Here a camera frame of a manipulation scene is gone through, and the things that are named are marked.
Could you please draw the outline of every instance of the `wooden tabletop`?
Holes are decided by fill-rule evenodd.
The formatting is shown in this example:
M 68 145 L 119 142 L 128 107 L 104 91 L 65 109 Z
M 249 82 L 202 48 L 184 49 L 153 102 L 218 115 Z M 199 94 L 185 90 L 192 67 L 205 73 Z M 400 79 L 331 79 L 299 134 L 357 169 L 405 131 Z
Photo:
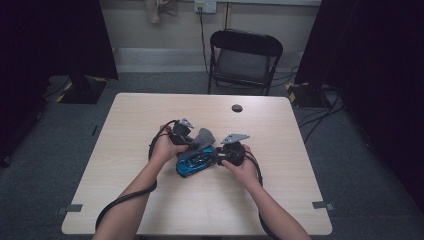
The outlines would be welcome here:
M 232 111 L 234 104 L 243 111 Z M 209 129 L 216 142 L 229 133 L 249 134 L 264 188 L 311 235 L 327 235 L 332 226 L 291 105 L 283 97 L 121 93 L 115 98 L 72 204 L 62 225 L 65 234 L 94 234 L 101 210 L 115 200 L 147 163 L 149 144 L 159 126 L 187 118 Z M 158 176 L 138 234 L 265 235 L 247 191 L 224 167 L 214 165 L 187 178 L 176 159 Z

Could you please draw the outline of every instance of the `person's left hand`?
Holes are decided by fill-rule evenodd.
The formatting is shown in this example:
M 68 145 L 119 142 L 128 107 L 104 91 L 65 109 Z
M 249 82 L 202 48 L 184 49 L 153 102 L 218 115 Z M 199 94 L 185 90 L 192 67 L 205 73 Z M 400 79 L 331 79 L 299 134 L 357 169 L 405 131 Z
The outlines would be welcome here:
M 187 150 L 188 145 L 174 145 L 171 139 L 169 138 L 168 132 L 171 131 L 171 127 L 167 126 L 158 138 L 153 147 L 153 153 L 151 161 L 160 161 L 165 164 L 167 161 L 171 160 L 179 152 L 184 152 Z

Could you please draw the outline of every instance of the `white wall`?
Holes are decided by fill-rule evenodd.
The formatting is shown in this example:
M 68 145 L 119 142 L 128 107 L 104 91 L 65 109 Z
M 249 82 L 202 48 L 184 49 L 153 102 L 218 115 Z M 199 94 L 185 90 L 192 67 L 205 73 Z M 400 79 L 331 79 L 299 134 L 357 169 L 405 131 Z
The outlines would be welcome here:
M 308 4 L 308 2 L 316 3 L 316 0 L 303 1 L 307 5 L 230 3 L 227 27 L 261 32 L 276 37 L 284 46 L 283 66 L 293 67 L 300 62 L 319 8 L 317 4 Z M 185 59 L 188 61 L 187 64 L 201 66 L 203 56 L 201 55 L 199 15 L 194 13 L 193 1 L 178 1 L 177 4 L 177 17 L 162 14 L 160 23 L 154 24 L 149 21 L 145 3 L 142 0 L 101 1 L 112 47 L 137 48 L 138 51 L 145 49 L 149 52 L 160 49 L 162 54 L 164 49 L 178 54 L 182 50 L 187 50 L 190 54 L 194 54 L 192 62 Z M 210 35 L 224 28 L 226 10 L 227 3 L 218 2 L 216 14 L 203 15 L 207 51 Z M 117 65 L 120 64 L 120 60 L 125 62 L 124 58 L 118 57 Z

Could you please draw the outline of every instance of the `wall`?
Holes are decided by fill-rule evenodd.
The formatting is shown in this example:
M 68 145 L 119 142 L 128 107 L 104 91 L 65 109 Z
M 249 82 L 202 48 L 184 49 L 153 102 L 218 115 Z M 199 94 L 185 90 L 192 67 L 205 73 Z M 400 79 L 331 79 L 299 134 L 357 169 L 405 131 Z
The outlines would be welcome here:
M 280 67 L 297 66 L 319 8 L 316 0 L 297 1 L 306 5 L 254 4 L 238 1 L 227 5 L 218 2 L 216 14 L 203 14 L 207 53 L 210 35 L 216 30 L 223 29 L 227 22 L 227 28 L 273 35 L 284 45 Z M 161 14 L 160 22 L 154 24 L 148 19 L 144 1 L 101 1 L 112 47 L 118 48 L 117 65 L 157 65 L 158 61 L 153 60 L 155 63 L 149 63 L 148 59 L 158 60 L 155 56 L 159 53 L 163 54 L 160 59 L 170 59 L 172 58 L 170 55 L 176 58 L 176 55 L 182 54 L 186 65 L 191 67 L 197 65 L 199 69 L 201 68 L 203 56 L 199 15 L 194 13 L 193 1 L 178 1 L 177 4 L 178 16 Z M 145 57 L 128 58 L 129 48 L 132 52 L 137 51 L 139 54 L 142 52 Z

